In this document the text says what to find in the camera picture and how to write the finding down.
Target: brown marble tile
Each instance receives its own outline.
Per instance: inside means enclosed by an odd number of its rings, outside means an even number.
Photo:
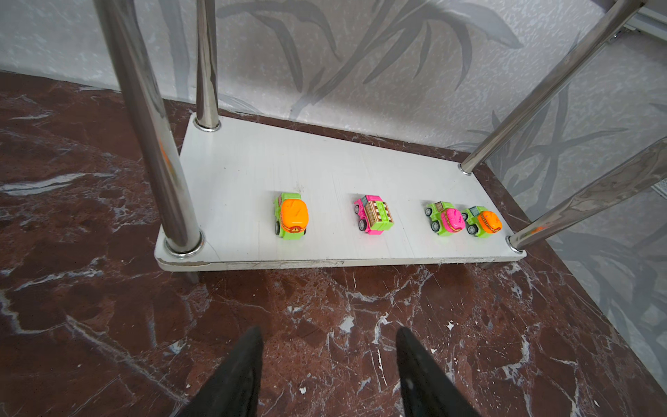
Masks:
[[[192,106],[167,102],[178,140]],[[461,160],[367,135],[243,118]],[[162,272],[121,96],[0,74],[0,416],[168,416],[250,326],[262,416],[399,416],[410,327],[483,416],[663,416],[667,396],[550,247],[482,270],[429,265]],[[476,174],[516,230],[527,219]]]

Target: wallpaper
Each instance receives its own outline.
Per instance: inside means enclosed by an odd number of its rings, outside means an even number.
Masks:
[[[195,99],[195,2],[137,1],[161,93]],[[611,0],[217,0],[219,104],[472,150]],[[0,68],[117,89],[90,0],[0,0]],[[535,219],[667,134],[667,45],[605,47],[489,164]],[[549,240],[667,387],[667,200]]]

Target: white shelf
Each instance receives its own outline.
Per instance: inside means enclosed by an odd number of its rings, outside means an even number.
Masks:
[[[164,248],[155,259],[168,271],[251,270],[462,262],[506,262],[525,256],[506,243],[510,228],[486,239],[462,231],[438,236],[424,207],[449,201],[483,205],[500,215],[477,179],[456,162],[221,117],[220,130],[188,125],[181,163],[204,248],[178,259]],[[308,232],[301,240],[275,235],[273,200],[301,193]],[[353,202],[379,195],[395,225],[379,236],[357,227]]]

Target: toy truck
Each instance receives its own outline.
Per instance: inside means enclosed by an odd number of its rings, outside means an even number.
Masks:
[[[502,223],[500,223],[498,216],[494,212],[488,211],[486,207],[476,205],[465,209],[461,214],[468,224],[466,231],[478,238],[488,238],[502,230]]]
[[[431,230],[440,236],[449,236],[462,231],[466,226],[461,212],[452,203],[439,201],[426,206],[424,213],[431,219]]]
[[[282,193],[275,206],[275,234],[286,240],[298,240],[308,226],[308,207],[298,193]]]
[[[354,212],[359,215],[359,230],[369,235],[381,235],[394,225],[387,203],[376,195],[365,195],[355,201]]]

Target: metal pole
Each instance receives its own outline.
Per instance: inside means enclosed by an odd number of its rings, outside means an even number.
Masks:
[[[545,104],[571,80],[577,70],[595,55],[595,52],[618,32],[643,6],[645,0],[618,0],[597,25],[551,70],[537,87],[502,121],[481,145],[472,152],[459,168],[466,175],[499,147],[507,142]]]
[[[220,127],[217,116],[217,42],[214,0],[197,0],[197,119],[202,130]]]
[[[667,137],[596,179],[542,217],[509,237],[522,250],[608,209],[667,177]]]
[[[133,0],[94,0],[123,92],[130,121],[139,140],[151,189],[172,252],[188,256],[203,245],[183,168],[178,159],[164,102],[141,37]]]

